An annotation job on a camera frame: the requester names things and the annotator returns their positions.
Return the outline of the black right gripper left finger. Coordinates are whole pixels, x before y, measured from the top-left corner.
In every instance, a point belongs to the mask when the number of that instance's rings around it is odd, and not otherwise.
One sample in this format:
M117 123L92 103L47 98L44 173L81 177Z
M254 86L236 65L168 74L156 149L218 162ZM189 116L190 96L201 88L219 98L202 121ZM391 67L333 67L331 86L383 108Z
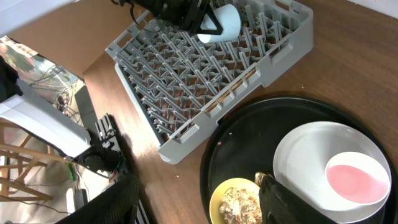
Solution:
M129 174L57 224L134 224L139 181Z

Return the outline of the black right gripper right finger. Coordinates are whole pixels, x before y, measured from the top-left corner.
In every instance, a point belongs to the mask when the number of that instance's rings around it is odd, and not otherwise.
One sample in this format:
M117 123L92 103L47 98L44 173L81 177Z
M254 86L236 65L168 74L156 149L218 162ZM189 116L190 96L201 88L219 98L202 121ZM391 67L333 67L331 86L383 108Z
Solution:
M262 222L265 224L334 224L307 202L275 180L259 190Z

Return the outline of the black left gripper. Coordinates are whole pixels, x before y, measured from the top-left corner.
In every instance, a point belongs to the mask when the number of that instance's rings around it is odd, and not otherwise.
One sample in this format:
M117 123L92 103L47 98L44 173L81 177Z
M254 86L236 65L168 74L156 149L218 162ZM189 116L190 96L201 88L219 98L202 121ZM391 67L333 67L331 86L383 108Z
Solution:
M216 17L209 1L199 0L111 0L115 5L123 7L130 5L130 15L136 21L134 6L139 5L147 9L152 15L164 21L167 25L189 33L221 35L223 26Z

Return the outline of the light blue cup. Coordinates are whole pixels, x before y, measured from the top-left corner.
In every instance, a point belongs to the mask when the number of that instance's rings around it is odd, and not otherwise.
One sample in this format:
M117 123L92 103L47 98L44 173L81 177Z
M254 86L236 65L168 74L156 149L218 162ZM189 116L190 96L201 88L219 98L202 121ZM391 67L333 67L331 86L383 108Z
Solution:
M241 30L241 18L238 10L232 4L226 4L213 11L223 31L220 35L198 34L204 44L235 40Z

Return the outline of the wooden chopstick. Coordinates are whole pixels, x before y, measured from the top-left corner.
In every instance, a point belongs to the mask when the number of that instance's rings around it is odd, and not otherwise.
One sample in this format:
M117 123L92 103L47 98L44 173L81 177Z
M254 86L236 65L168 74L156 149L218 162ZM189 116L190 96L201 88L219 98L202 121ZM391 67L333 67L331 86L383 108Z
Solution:
M221 106L222 102L231 95L234 98L234 91L241 86L242 84L247 84L248 79L250 76L252 76L256 72L256 68L252 69L251 71L247 72L245 76L241 77L238 82L236 82L231 88L228 89L223 95L221 95L214 103L212 103L209 107L207 107L204 112L210 113L213 108L217 106Z

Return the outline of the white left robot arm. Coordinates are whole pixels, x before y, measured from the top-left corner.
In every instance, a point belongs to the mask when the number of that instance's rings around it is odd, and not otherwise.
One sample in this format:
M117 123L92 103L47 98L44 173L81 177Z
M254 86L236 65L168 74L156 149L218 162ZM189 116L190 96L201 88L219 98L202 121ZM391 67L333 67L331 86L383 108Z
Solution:
M1 35L9 34L63 6L68 1L1 1ZM220 34L223 28L206 0L115 1L116 5L141 6L155 18L192 34ZM216 29L200 27L209 15ZM104 146L103 139L65 116L21 80L16 70L1 61L1 117L20 126L56 149L62 160L87 169L112 172L124 160L120 149Z

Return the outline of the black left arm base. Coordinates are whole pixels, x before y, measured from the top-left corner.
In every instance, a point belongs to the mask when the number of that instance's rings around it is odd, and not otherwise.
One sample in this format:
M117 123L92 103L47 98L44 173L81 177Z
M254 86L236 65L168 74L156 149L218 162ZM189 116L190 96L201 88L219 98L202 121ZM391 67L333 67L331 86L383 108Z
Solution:
M103 192L113 195L108 214L117 215L121 223L154 223L129 145L121 135L114 117L107 113L95 126L102 146L109 152L119 154L118 163L109 177L111 185Z

